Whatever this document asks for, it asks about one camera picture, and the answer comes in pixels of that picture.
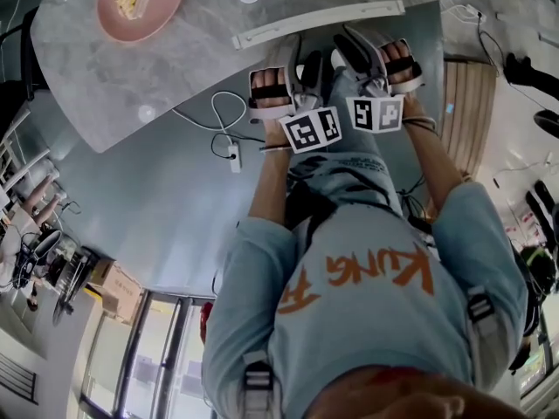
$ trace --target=gray table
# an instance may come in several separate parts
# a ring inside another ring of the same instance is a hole
[[[236,52],[232,36],[313,10],[374,1],[382,0],[183,0],[156,36],[121,45],[101,31],[95,0],[43,0],[31,35],[64,114],[93,150],[104,152],[265,56],[265,45]]]

